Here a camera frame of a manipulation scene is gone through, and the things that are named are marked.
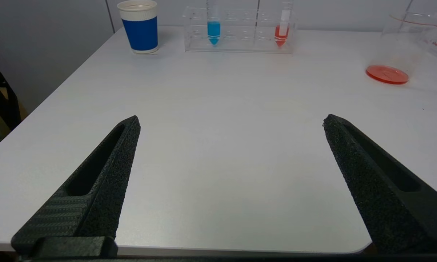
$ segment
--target tube with blue liquid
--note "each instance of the tube with blue liquid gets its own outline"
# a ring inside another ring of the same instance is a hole
[[[207,0],[207,35],[212,45],[217,45],[220,39],[219,0]]]

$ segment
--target test tube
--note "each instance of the test tube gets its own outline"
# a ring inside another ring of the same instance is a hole
[[[275,27],[275,43],[277,43],[278,47],[282,47],[288,39],[293,1],[284,2],[284,5],[283,11],[281,12],[280,24]]]
[[[220,39],[219,0],[207,0],[207,35],[212,45],[217,45]]]

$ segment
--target blue liquid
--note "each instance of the blue liquid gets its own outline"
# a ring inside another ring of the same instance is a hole
[[[207,22],[207,34],[209,36],[209,41],[212,45],[217,45],[220,39],[220,22],[209,21]]]

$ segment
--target cup rim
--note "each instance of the cup rim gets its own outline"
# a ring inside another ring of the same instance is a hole
[[[127,8],[132,5],[147,5],[147,7],[140,8]],[[147,11],[155,8],[157,6],[157,2],[152,0],[128,0],[117,4],[117,8],[126,12],[139,12],[139,11]]]

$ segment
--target textured black surface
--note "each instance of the textured black surface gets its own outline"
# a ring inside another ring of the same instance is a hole
[[[41,237],[115,238],[139,133],[136,116],[121,121],[13,236],[16,252]]]
[[[324,128],[378,251],[437,252],[437,192],[345,119]]]
[[[44,237],[34,245],[32,259],[113,258],[118,247],[111,237]]]

